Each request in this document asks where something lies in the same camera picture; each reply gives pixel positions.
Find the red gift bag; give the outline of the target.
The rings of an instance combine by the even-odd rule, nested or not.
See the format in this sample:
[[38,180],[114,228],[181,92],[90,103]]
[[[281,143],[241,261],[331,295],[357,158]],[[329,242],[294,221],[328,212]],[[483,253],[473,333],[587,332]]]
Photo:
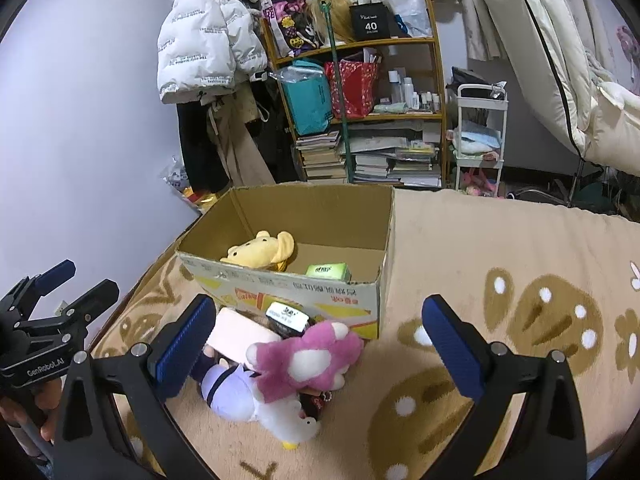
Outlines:
[[[363,118],[373,110],[376,81],[378,80],[378,63],[341,60],[340,69],[342,92],[348,119]],[[324,72],[328,78],[331,92],[332,113],[341,117],[340,92],[334,74],[334,64],[326,62]]]

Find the bag of toys on floor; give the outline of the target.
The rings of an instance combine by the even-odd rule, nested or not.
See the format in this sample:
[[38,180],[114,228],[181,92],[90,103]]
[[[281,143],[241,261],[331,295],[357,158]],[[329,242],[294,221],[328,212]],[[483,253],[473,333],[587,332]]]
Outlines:
[[218,197],[211,192],[198,192],[192,188],[186,168],[179,157],[174,156],[170,164],[162,172],[162,180],[198,214],[206,214]]

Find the black white tissue pack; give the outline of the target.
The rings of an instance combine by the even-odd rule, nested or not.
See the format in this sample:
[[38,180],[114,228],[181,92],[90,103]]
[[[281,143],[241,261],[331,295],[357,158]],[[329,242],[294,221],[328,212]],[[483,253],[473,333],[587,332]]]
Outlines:
[[301,310],[275,301],[267,308],[265,316],[270,328],[282,338],[301,337],[314,320]]

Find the wooden shelf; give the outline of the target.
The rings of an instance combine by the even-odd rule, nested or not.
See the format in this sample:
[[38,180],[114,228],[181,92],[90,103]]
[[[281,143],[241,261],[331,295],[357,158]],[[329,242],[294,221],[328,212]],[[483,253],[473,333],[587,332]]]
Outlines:
[[310,60],[332,60],[339,61],[343,55],[355,52],[359,48],[381,48],[387,52],[393,47],[403,48],[407,46],[426,47],[428,55],[424,58],[427,64],[425,70],[412,68],[408,70],[407,76],[414,83],[414,91],[420,94],[431,92],[433,106],[426,110],[409,110],[402,113],[377,113],[371,112],[363,117],[350,118],[346,115],[346,105],[343,98],[338,99],[341,105],[341,113],[331,118],[331,124],[341,129],[341,132],[350,133],[352,125],[383,125],[387,127],[398,127],[402,122],[418,122],[421,126],[422,139],[424,142],[434,144],[438,148],[438,161],[436,165],[440,170],[440,176],[435,177],[404,177],[396,185],[400,188],[415,188],[416,190],[436,190],[436,188],[446,188],[447,172],[450,168],[449,162],[449,142],[446,139],[447,133],[447,112],[446,112],[446,88],[444,78],[444,66],[442,65],[442,51],[440,50],[437,23],[435,20],[434,0],[424,0],[427,10],[427,17],[430,20],[432,33],[424,37],[393,37],[375,39],[367,41],[356,41],[350,44],[340,44],[334,47],[323,47],[313,51],[305,51],[299,58],[309,58]]

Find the cream folded mattress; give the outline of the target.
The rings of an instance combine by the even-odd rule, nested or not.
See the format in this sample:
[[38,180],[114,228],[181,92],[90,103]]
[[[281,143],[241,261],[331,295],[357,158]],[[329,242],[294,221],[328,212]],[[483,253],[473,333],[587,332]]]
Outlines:
[[639,172],[639,98],[612,74],[594,0],[482,0],[525,102],[587,162]]

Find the white haired plush doll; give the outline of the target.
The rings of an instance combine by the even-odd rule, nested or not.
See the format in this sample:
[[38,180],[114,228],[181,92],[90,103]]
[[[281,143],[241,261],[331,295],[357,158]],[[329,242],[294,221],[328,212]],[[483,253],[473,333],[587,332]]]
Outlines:
[[252,344],[281,339],[270,328],[237,310],[224,307],[191,370],[207,406],[228,422],[259,422],[285,448],[313,439],[320,422],[305,414],[299,395],[266,403],[258,399],[257,374],[246,352]]

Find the cardboard box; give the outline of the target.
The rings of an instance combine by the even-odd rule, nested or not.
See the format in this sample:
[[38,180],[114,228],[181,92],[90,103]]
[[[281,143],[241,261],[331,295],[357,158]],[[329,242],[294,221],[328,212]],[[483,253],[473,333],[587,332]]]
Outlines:
[[[394,226],[389,186],[285,183],[232,188],[180,240],[177,254],[218,306],[255,314],[275,301],[315,321],[348,325],[364,339],[380,336],[390,281]],[[289,232],[295,252],[283,272],[220,261],[268,231]],[[306,276],[308,266],[347,263],[350,281]]]

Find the beige trench coat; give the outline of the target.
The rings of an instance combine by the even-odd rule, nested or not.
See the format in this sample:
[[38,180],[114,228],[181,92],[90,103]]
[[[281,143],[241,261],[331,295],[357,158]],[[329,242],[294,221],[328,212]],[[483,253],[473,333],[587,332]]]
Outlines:
[[236,91],[216,96],[207,109],[209,137],[233,186],[273,184],[273,176],[246,128],[262,119],[252,89],[243,82]]

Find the white puffer jacket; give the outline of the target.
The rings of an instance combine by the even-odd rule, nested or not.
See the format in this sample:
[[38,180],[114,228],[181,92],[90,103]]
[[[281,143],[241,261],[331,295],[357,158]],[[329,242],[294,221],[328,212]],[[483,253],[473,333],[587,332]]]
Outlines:
[[165,104],[206,104],[267,64],[241,0],[174,0],[157,38],[158,94]]

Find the black box with 40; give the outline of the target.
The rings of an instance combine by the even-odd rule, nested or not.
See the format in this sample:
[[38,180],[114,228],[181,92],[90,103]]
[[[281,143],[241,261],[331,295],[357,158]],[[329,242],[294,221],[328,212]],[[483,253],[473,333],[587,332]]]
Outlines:
[[349,7],[352,30],[358,41],[390,38],[387,9],[384,3],[354,4]]

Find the teal bag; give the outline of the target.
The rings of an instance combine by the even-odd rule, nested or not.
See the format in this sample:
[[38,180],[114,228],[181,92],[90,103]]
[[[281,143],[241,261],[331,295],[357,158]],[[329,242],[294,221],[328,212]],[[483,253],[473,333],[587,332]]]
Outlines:
[[299,136],[322,133],[332,118],[329,81],[322,66],[306,60],[294,61],[277,71],[288,109]]

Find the stack of books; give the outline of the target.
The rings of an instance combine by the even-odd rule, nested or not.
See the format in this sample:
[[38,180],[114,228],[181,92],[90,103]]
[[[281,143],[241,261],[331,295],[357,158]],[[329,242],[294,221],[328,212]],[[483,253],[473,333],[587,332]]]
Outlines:
[[420,120],[351,124],[295,143],[312,183],[379,183],[402,188],[442,187],[440,127]]

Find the green tissue pack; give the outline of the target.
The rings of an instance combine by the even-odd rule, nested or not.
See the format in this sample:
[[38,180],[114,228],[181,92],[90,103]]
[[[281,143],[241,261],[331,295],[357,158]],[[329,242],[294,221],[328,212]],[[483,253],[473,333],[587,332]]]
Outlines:
[[320,263],[308,266],[306,276],[310,278],[325,278],[326,280],[350,281],[350,271],[347,263]]

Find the colourful printed bag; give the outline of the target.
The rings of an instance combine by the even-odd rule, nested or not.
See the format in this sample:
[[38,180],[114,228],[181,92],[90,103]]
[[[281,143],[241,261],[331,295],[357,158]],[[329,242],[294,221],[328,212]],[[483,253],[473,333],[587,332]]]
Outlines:
[[321,47],[307,0],[262,0],[267,20],[281,56],[297,56]]

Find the pink plush toy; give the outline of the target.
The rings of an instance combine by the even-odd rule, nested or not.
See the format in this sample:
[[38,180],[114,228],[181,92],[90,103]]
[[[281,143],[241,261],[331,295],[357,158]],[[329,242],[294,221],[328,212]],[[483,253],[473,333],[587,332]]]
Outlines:
[[358,361],[363,340],[340,322],[323,321],[300,337],[258,342],[247,349],[248,365],[257,373],[254,391],[272,403],[299,390],[335,391]]

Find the yellow plush toy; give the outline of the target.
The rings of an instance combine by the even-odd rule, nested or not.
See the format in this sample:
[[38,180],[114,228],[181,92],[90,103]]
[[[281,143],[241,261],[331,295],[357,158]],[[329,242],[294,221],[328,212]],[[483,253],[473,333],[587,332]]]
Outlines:
[[294,252],[295,240],[291,233],[281,231],[271,236],[268,231],[259,231],[248,242],[230,247],[220,261],[254,270],[283,272]]

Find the white rolling cart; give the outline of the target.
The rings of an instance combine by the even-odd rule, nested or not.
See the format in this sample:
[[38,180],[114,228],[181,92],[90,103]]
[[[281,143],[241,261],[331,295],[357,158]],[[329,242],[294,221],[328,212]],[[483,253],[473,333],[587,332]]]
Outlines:
[[449,131],[454,189],[473,196],[497,197],[506,151],[506,82],[459,84],[454,104],[457,122]]

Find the green pole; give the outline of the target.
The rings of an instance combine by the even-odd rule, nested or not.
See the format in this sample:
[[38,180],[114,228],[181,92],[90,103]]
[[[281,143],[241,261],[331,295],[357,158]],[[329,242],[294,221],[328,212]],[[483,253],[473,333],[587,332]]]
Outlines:
[[320,0],[320,10],[326,20],[326,31],[328,32],[328,38],[330,43],[330,49],[332,54],[334,81],[336,84],[336,90],[338,95],[338,105],[340,106],[340,121],[342,127],[342,139],[345,150],[345,164],[347,182],[354,182],[354,160],[352,159],[352,151],[350,150],[349,128],[347,122],[346,104],[343,92],[343,81],[340,72],[340,60],[337,55],[337,47],[334,36],[334,29],[331,18],[331,3],[328,0]]

